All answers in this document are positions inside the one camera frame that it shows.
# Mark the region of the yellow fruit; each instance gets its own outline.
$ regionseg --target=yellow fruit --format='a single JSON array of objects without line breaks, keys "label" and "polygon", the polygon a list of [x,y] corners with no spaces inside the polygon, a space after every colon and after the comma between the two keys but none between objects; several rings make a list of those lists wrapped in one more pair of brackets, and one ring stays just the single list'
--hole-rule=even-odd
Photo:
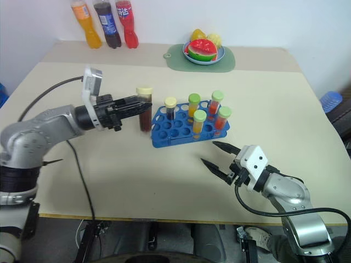
[{"label": "yellow fruit", "polygon": [[222,39],[218,34],[209,34],[207,36],[207,39],[211,40],[217,48],[220,48],[222,46]]},{"label": "yellow fruit", "polygon": [[190,40],[194,41],[199,38],[206,38],[206,35],[200,29],[197,28],[193,31],[193,34],[191,35]]}]

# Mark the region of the bottle label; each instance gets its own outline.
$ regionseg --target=bottle label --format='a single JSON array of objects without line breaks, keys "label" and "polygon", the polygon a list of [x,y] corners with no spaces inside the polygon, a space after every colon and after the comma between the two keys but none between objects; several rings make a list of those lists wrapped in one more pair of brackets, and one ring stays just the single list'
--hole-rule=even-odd
[{"label": "bottle label", "polygon": [[117,13],[120,18],[126,18],[130,12],[131,12],[132,7],[126,8],[126,7],[119,7],[117,8]]},{"label": "bottle label", "polygon": [[106,35],[113,35],[117,32],[116,24],[112,14],[99,15],[99,18]]},{"label": "bottle label", "polygon": [[90,17],[89,9],[86,4],[79,7],[72,7],[73,12],[77,19],[86,19]]}]

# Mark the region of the toy fruit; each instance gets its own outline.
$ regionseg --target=toy fruit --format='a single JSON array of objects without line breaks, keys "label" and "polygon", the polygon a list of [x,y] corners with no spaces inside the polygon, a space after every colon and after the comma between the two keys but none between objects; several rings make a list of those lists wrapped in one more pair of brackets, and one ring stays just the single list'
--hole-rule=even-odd
[{"label": "toy fruit", "polygon": [[205,33],[203,33],[200,29],[195,29],[193,34],[191,35],[190,41],[199,39],[199,38],[206,38]]},{"label": "toy fruit", "polygon": [[211,61],[217,58],[217,47],[208,39],[196,39],[188,45],[189,56],[198,61]]},{"label": "toy fruit", "polygon": [[207,36],[207,39],[211,40],[217,48],[220,48],[222,46],[222,39],[218,34],[209,34]]}]

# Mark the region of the green placemat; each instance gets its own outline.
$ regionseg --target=green placemat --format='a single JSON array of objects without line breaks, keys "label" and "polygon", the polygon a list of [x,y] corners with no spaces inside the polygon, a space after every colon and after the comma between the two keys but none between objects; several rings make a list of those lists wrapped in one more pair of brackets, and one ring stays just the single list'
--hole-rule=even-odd
[{"label": "green placemat", "polygon": [[235,58],[233,52],[229,48],[224,48],[224,58],[211,65],[198,65],[186,59],[182,51],[183,44],[171,46],[163,57],[167,61],[167,66],[173,70],[190,72],[229,72],[235,67]]}]

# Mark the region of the test tube rack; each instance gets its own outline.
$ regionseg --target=test tube rack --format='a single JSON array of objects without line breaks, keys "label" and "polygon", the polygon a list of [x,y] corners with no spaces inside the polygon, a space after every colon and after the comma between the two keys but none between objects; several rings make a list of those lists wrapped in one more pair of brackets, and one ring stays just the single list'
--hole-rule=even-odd
[{"label": "test tube rack", "polygon": [[[207,107],[209,103],[208,100],[201,101],[198,110],[204,110],[208,114]],[[217,131],[214,127],[214,122],[206,120],[203,123],[200,137],[195,140],[193,138],[193,123],[189,122],[188,108],[189,103],[177,104],[174,120],[167,119],[166,107],[162,106],[158,108],[152,119],[151,130],[152,145],[155,148],[226,137],[227,130],[230,129],[228,122],[225,124],[223,130]]]}]

